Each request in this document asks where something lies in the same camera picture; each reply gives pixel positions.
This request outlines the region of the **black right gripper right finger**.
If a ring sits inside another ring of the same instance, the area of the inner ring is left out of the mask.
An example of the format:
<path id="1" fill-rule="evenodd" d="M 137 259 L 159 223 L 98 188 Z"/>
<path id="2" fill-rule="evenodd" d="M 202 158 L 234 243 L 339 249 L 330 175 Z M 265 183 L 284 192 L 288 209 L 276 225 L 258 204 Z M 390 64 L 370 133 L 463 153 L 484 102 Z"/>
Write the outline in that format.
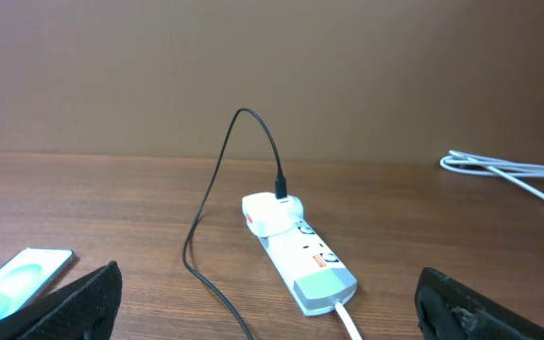
<path id="1" fill-rule="evenodd" d="M 432 268 L 415 292 L 425 340 L 544 340 L 544 328 Z"/>

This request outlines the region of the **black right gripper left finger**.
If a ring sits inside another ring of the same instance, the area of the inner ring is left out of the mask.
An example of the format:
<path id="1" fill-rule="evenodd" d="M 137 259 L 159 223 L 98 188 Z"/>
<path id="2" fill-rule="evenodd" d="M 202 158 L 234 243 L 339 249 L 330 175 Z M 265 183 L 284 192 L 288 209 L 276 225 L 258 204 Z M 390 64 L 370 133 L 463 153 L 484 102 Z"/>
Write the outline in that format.
<path id="1" fill-rule="evenodd" d="M 111 261 L 0 320 L 0 340 L 109 340 L 123 280 Z"/>

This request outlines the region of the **white grey power strip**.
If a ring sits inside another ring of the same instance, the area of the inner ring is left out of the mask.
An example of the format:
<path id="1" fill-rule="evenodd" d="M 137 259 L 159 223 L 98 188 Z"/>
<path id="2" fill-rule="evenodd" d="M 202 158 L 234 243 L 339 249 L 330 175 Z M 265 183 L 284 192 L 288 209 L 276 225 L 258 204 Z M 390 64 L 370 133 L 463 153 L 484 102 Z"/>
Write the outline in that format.
<path id="1" fill-rule="evenodd" d="M 304 315 L 330 313 L 355 295 L 356 278 L 306 221 L 259 241 Z"/>

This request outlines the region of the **blue screen Galaxy smartphone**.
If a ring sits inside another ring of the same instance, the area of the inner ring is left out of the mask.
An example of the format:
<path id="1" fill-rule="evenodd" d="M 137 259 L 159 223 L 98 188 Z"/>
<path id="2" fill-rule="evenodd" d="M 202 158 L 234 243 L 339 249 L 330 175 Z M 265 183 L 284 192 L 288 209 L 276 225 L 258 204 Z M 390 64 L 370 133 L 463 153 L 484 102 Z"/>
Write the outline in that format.
<path id="1" fill-rule="evenodd" d="M 19 311 L 68 267 L 70 249 L 26 248 L 0 267 L 0 320 Z"/>

